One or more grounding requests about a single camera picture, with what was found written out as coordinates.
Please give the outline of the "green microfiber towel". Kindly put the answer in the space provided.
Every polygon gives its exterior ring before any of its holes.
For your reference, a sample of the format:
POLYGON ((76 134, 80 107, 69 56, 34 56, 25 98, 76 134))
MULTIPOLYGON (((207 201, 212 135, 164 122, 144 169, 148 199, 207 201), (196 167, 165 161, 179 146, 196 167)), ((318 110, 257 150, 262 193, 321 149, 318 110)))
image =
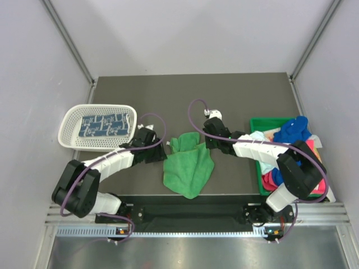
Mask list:
POLYGON ((163 164, 163 184, 187 199, 196 198, 211 177, 215 164, 198 132, 189 132, 166 142, 171 154, 163 164))

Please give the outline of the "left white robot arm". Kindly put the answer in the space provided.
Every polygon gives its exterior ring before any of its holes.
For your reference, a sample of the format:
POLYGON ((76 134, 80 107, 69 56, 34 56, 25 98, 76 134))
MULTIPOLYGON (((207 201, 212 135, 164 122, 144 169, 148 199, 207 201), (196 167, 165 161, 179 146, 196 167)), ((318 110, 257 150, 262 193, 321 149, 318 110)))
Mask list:
POLYGON ((129 143, 109 153, 92 160, 67 163, 52 193, 52 201, 61 207, 62 216, 83 218, 89 214, 105 214, 121 222, 127 217, 127 208, 117 195, 99 192, 99 184, 141 162, 148 164, 166 158, 162 139, 154 130, 142 127, 129 143))

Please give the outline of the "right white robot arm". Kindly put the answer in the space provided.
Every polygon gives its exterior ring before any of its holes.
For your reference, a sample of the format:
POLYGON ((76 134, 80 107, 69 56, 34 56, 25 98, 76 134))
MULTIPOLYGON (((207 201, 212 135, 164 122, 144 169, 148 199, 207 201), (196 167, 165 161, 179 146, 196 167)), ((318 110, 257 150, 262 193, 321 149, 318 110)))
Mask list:
POLYGON ((230 132, 218 117, 207 119, 203 131, 209 149, 267 163, 280 171, 283 183, 262 207, 262 216, 267 221, 276 221, 286 206, 305 200, 326 179, 324 166, 304 141, 286 144, 255 140, 243 132, 230 132))

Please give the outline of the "blue white patterned towel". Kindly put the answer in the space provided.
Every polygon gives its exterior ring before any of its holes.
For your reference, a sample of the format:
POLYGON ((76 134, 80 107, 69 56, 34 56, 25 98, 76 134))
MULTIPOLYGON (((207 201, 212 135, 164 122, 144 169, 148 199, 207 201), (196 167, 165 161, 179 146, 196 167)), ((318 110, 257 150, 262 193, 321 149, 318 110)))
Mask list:
POLYGON ((128 113, 84 116, 81 119, 78 136, 81 138, 125 136, 129 134, 130 119, 128 113))

